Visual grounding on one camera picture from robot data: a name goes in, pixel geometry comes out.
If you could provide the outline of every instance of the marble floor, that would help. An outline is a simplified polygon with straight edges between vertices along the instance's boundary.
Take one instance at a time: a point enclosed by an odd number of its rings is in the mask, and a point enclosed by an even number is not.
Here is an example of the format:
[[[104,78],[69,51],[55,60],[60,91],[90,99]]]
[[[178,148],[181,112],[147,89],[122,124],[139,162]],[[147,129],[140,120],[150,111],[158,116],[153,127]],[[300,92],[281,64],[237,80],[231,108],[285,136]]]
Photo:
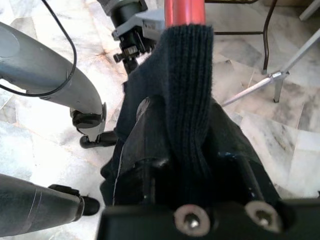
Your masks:
[[[146,0],[151,9],[163,0]],[[116,124],[127,75],[113,61],[119,51],[113,25],[96,0],[48,0],[73,39],[78,67],[107,105],[106,129]],[[277,7],[269,28],[268,72],[278,70],[320,28],[320,14],[299,20],[303,8]],[[268,8],[206,4],[215,31],[260,31]],[[0,22],[24,32],[72,61],[72,50],[40,0],[1,0]],[[215,36],[212,95],[222,103],[264,78],[262,36]],[[320,45],[316,44],[285,80],[280,103],[274,86],[225,108],[254,146],[284,198],[317,197],[320,191]],[[102,203],[99,170],[113,148],[82,149],[66,107],[0,90],[0,173],[47,187],[62,184]],[[6,240],[95,239],[99,215]]]

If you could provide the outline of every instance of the black fabric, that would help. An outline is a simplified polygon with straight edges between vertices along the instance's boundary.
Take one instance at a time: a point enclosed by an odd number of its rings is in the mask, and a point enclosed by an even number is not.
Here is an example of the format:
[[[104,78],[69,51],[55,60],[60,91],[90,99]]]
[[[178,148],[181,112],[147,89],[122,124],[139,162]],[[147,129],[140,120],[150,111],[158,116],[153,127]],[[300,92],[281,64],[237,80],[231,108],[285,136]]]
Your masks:
[[[211,177],[202,154],[209,123],[212,85],[213,29],[202,25],[176,26],[161,36],[149,59],[129,75],[116,134],[125,142],[146,97],[161,95],[172,149],[184,180]]]

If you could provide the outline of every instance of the black cable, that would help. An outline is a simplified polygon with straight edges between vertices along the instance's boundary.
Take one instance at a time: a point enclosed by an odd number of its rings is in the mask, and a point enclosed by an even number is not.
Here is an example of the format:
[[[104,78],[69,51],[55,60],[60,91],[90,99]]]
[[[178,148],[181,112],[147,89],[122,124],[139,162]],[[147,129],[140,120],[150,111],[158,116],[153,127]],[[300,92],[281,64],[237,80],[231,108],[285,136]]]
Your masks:
[[[20,96],[41,98],[41,97],[46,97],[46,96],[51,95],[51,94],[55,94],[56,92],[60,91],[61,89],[63,89],[68,84],[68,82],[71,80],[71,78],[74,75],[75,70],[77,68],[77,50],[76,50],[76,47],[75,47],[74,43],[72,42],[72,40],[69,37],[68,33],[66,32],[66,30],[62,26],[61,22],[59,21],[58,17],[56,16],[55,12],[52,10],[50,5],[47,3],[47,1],[46,0],[42,0],[42,2],[46,6],[46,8],[49,10],[49,12],[51,13],[52,17],[54,18],[54,20],[56,21],[56,23],[58,24],[58,26],[60,27],[61,31],[63,32],[63,34],[65,35],[66,39],[69,41],[69,43],[70,43],[70,45],[72,47],[72,50],[73,50],[73,65],[72,65],[71,72],[70,72],[69,76],[66,78],[66,80],[60,86],[58,86],[56,89],[54,89],[52,91],[45,92],[45,93],[37,93],[37,94],[24,93],[24,92],[13,90],[13,89],[11,89],[9,87],[6,87],[6,86],[3,86],[3,85],[0,84],[0,88],[1,89],[4,89],[4,90],[6,90],[6,91],[8,91],[10,93],[17,94],[17,95],[20,95]]]

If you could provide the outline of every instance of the red pole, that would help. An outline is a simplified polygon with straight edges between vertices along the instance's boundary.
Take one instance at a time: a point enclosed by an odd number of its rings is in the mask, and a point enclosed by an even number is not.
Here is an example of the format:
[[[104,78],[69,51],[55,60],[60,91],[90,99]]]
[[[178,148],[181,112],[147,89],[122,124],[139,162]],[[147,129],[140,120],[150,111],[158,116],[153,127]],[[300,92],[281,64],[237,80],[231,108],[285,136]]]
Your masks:
[[[205,0],[165,0],[165,25],[206,24]]]

